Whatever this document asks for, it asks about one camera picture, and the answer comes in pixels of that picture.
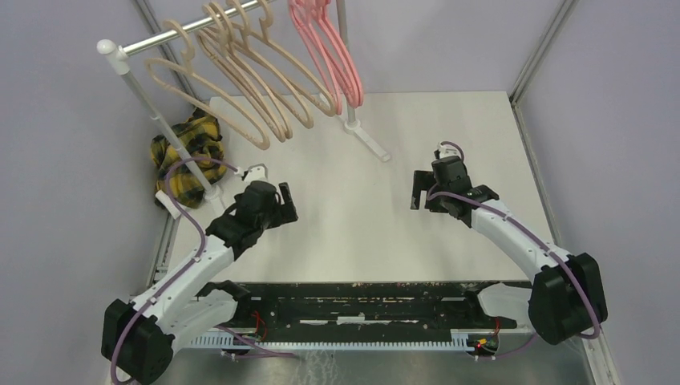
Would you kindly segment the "pink plastic hanger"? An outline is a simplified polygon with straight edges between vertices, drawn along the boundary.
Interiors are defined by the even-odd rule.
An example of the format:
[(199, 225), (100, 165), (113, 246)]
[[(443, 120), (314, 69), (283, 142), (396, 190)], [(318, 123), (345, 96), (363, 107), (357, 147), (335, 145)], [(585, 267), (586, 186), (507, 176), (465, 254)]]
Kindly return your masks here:
[(326, 97), (336, 116), (342, 114), (342, 93), (335, 76), (326, 47), (314, 28), (313, 8), (315, 1), (288, 1), (289, 16), (298, 34), (304, 42), (325, 89), (329, 92)]
[(354, 60), (350, 55), (350, 73), (345, 68), (344, 47), (338, 29), (330, 21), (328, 6), (331, 1), (315, 1), (313, 8), (314, 28), (326, 47), (326, 52), (333, 65), (339, 87), (343, 91), (347, 102), (354, 108), (361, 107), (364, 101), (364, 91)]
[(344, 1), (334, 1), (338, 28), (328, 15), (331, 1), (307, 1), (306, 14), (311, 21), (312, 42), (326, 65), (334, 91), (343, 91), (349, 107), (358, 108), (364, 102), (364, 90), (357, 67), (349, 52), (348, 28)]

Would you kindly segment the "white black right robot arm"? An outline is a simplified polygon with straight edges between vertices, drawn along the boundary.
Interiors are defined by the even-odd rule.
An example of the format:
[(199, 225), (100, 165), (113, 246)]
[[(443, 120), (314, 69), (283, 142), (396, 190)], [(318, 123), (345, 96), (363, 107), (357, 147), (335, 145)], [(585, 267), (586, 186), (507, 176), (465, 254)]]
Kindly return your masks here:
[(410, 208), (445, 213), (487, 238), (524, 273), (528, 288), (498, 283), (463, 305), (465, 321), (486, 326), (494, 317), (527, 323), (545, 342), (597, 339), (609, 317), (601, 271), (588, 253), (575, 254), (541, 239), (485, 184), (473, 185), (459, 156), (415, 170)]

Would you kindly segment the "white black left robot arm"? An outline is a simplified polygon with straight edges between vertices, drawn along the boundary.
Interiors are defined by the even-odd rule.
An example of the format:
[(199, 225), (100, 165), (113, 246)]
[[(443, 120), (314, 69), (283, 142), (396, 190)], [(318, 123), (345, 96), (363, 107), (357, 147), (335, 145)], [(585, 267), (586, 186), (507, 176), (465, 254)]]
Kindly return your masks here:
[(160, 281), (131, 300), (116, 299), (104, 311), (101, 354), (111, 363), (114, 384), (154, 383), (174, 355), (203, 333), (252, 316), (248, 293), (230, 281), (212, 279), (254, 247), (269, 229), (298, 220), (289, 184), (249, 182), (206, 229), (190, 254)]

